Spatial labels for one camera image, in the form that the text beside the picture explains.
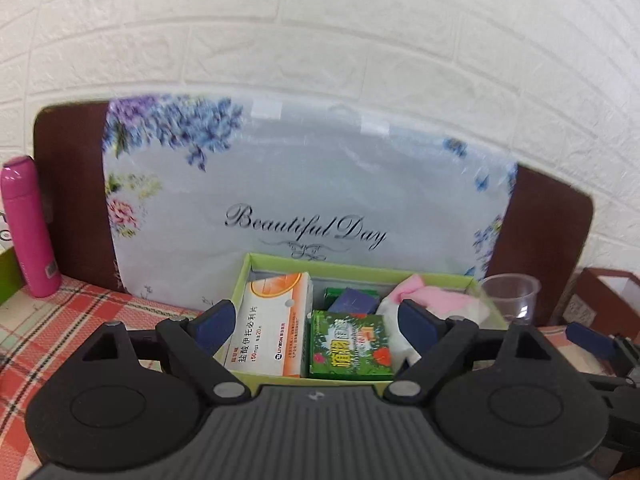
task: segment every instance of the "cup rim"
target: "cup rim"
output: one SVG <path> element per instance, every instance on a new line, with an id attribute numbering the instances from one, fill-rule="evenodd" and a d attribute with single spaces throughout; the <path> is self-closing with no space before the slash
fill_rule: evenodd
<path id="1" fill-rule="evenodd" d="M 495 296 L 491 296 L 487 291 L 484 290 L 482 285 L 484 285 L 486 282 L 488 282 L 489 280 L 492 280 L 494 278 L 521 278 L 521 279 L 531 283 L 533 285 L 533 289 L 534 290 L 532 290 L 528 294 L 525 294 L 524 296 L 515 296 L 514 298 L 498 298 L 498 297 L 495 297 Z M 539 279 L 531 276 L 530 274 L 524 274 L 524 273 L 520 273 L 520 272 L 504 272 L 502 274 L 493 274 L 492 276 L 487 276 L 486 278 L 483 278 L 478 283 L 479 283 L 480 287 L 482 288 L 482 291 L 489 298 L 492 298 L 494 300 L 499 300 L 499 301 L 513 301 L 513 300 L 519 300 L 520 298 L 526 298 L 527 296 L 530 296 L 531 294 L 539 293 L 540 289 L 542 288 L 542 284 L 540 283 Z"/>

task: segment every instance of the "gray ribbed panel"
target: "gray ribbed panel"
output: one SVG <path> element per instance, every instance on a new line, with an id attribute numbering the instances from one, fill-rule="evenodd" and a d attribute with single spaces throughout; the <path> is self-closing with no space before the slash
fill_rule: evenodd
<path id="1" fill-rule="evenodd" d="M 313 400 L 316 392 L 324 397 Z M 85 474 L 48 465 L 31 480 L 595 480 L 581 467 L 517 475 L 446 446 L 417 408 L 381 402 L 368 386 L 265 386 L 252 402 L 214 410 L 200 433 L 137 470 Z"/>

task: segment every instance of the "triangular cutout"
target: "triangular cutout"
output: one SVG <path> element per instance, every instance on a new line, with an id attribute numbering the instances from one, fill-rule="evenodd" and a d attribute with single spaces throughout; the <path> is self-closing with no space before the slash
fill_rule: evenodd
<path id="1" fill-rule="evenodd" d="M 518 349 L 516 350 L 518 359 L 537 359 L 541 361 L 551 361 L 551 356 L 535 340 L 530 333 L 520 334 L 518 339 Z"/>
<path id="2" fill-rule="evenodd" d="M 101 361 L 103 359 L 117 359 L 118 347 L 113 334 L 104 334 L 84 355 L 82 361 Z"/>

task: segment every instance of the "orange slice graphic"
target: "orange slice graphic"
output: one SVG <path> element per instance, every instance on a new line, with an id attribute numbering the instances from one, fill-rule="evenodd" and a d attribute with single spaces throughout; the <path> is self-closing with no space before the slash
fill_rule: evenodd
<path id="1" fill-rule="evenodd" d="M 286 274 L 251 283 L 251 292 L 259 298 L 275 298 L 289 292 L 300 281 L 302 274 Z"/>

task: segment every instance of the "brown box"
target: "brown box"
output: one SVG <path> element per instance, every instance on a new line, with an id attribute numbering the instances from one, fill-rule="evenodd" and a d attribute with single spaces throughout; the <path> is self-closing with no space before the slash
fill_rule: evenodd
<path id="1" fill-rule="evenodd" d="M 640 280 L 626 270 L 587 267 L 562 314 L 605 335 L 621 334 L 640 342 Z"/>

